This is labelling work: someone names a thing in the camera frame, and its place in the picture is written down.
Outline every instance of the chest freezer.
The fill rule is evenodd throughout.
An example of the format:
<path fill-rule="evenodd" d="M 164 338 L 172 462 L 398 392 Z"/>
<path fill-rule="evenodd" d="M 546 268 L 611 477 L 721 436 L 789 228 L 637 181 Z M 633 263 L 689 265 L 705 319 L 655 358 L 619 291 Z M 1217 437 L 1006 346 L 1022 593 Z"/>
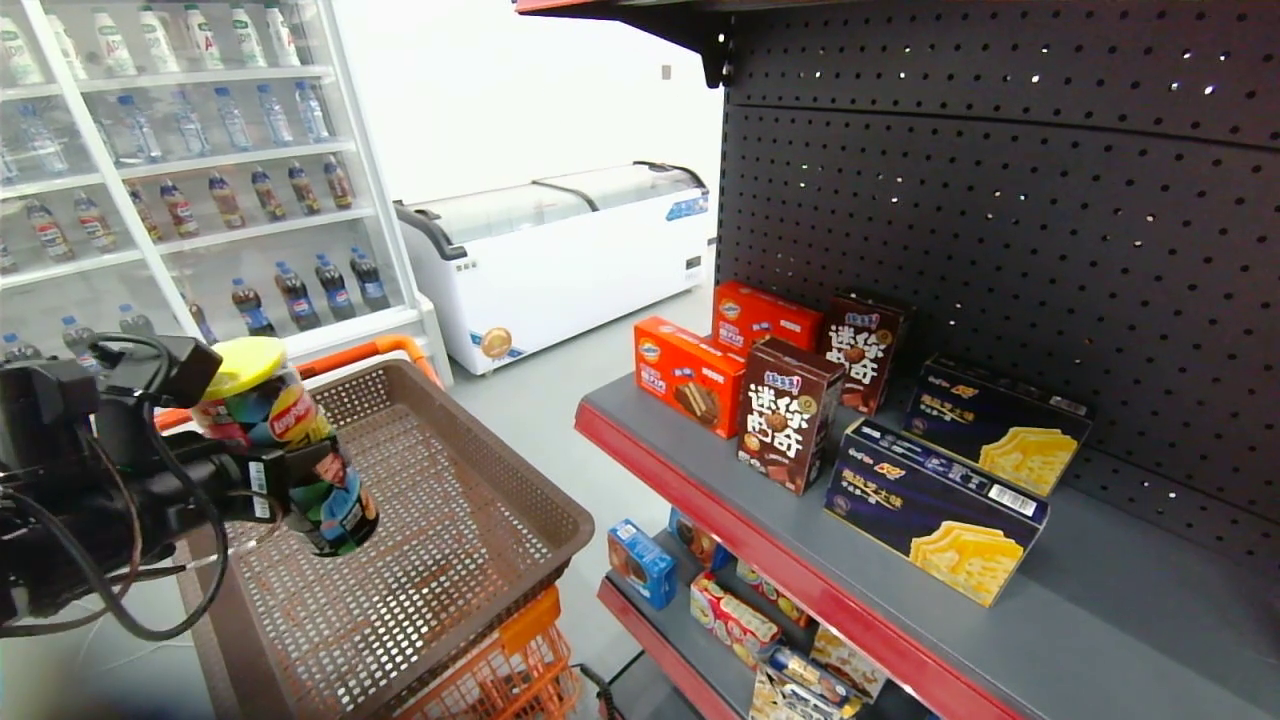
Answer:
<path fill-rule="evenodd" d="M 703 281 L 708 191 L 636 163 L 397 205 L 419 290 L 475 374 Z"/>

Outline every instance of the pegboard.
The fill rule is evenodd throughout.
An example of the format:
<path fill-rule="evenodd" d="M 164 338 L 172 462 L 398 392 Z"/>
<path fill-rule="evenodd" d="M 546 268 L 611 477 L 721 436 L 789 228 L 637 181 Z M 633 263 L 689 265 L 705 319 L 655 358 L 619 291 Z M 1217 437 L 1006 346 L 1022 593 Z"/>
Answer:
<path fill-rule="evenodd" d="M 739 14 L 717 277 L 914 301 L 918 347 L 1098 407 L 1066 482 L 1280 571 L 1276 38 L 1252 4 Z"/>

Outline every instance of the white wall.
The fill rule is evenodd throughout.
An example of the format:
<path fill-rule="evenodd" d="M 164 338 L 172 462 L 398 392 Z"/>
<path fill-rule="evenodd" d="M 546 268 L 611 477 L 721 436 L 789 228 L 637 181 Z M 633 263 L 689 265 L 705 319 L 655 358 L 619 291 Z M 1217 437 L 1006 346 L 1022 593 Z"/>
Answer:
<path fill-rule="evenodd" d="M 718 196 L 722 94 L 694 53 L 621 23 L 520 17 L 508 0 L 334 5 L 392 199 L 632 160 L 690 167 Z"/>

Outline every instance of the robotic arm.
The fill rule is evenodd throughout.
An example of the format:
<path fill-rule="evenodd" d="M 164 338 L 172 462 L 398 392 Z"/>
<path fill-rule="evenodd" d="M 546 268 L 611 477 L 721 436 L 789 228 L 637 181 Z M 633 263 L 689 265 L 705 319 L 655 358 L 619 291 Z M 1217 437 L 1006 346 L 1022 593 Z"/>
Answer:
<path fill-rule="evenodd" d="M 0 364 L 0 638 L 76 626 L 10 623 L 47 618 L 91 592 L 134 635 L 182 634 L 221 585 L 223 524 L 279 523 L 294 479 L 330 451 L 328 443 L 230 447 L 193 432 L 161 437 L 155 409 L 195 406 L 221 364 L 200 341 L 104 333 L 93 355 L 106 369 L 97 378 L 74 360 Z M 122 591 L 174 571 L 137 565 L 164 560 L 206 524 L 219 568 L 205 601 L 175 628 L 143 628 L 120 605 Z"/>

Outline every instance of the cracker box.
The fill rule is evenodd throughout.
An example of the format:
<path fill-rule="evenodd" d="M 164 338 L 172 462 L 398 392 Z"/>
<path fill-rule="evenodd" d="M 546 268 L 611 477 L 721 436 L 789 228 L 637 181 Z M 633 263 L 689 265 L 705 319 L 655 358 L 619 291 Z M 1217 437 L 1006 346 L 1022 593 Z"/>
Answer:
<path fill-rule="evenodd" d="M 609 566 L 627 579 L 631 587 L 662 610 L 676 597 L 676 561 L 657 542 L 622 520 L 609 528 Z"/>
<path fill-rule="evenodd" d="M 846 370 L 841 402 L 874 415 L 888 389 L 895 351 L 906 337 L 915 307 L 864 290 L 831 299 L 818 352 Z"/>
<path fill-rule="evenodd" d="M 844 369 L 778 338 L 751 348 L 742 375 L 737 459 L 796 495 L 818 478 Z"/>
<path fill-rule="evenodd" d="M 822 313 L 732 281 L 716 286 L 713 333 L 718 347 L 746 354 L 756 342 L 777 337 L 813 352 Z"/>
<path fill-rule="evenodd" d="M 751 585 L 758 594 L 773 603 L 783 615 L 791 619 L 796 625 L 804 628 L 809 624 L 809 614 L 805 612 L 794 600 L 786 594 L 778 592 L 778 588 L 773 583 L 765 580 L 763 575 L 755 571 L 741 559 L 737 561 L 737 568 L 735 569 L 737 577 L 746 584 Z"/>
<path fill-rule="evenodd" d="M 863 698 L 799 653 L 777 647 L 762 659 L 751 693 L 751 720 L 842 720 Z"/>
<path fill-rule="evenodd" d="M 813 638 L 813 652 L 809 659 L 840 678 L 858 691 L 865 700 L 874 702 L 888 682 L 888 674 L 872 659 L 826 625 L 818 626 Z"/>
<path fill-rule="evenodd" d="M 724 592 L 710 573 L 698 575 L 689 587 L 689 611 L 753 670 L 756 657 L 772 650 L 782 635 L 768 618 Z"/>
<path fill-rule="evenodd" d="M 705 570 L 719 570 L 733 561 L 733 553 L 728 548 L 675 507 L 671 509 L 671 516 L 667 519 L 667 529 L 676 536 L 681 544 L 689 548 L 689 552 L 698 559 Z"/>
<path fill-rule="evenodd" d="M 1093 409 L 946 356 L 924 364 L 905 428 L 988 473 L 1048 496 Z"/>
<path fill-rule="evenodd" d="M 827 510 L 991 607 L 1048 518 L 1048 503 L 872 420 L 840 443 Z"/>
<path fill-rule="evenodd" d="M 722 438 L 737 434 L 746 360 L 654 315 L 640 320 L 636 383 Z"/>

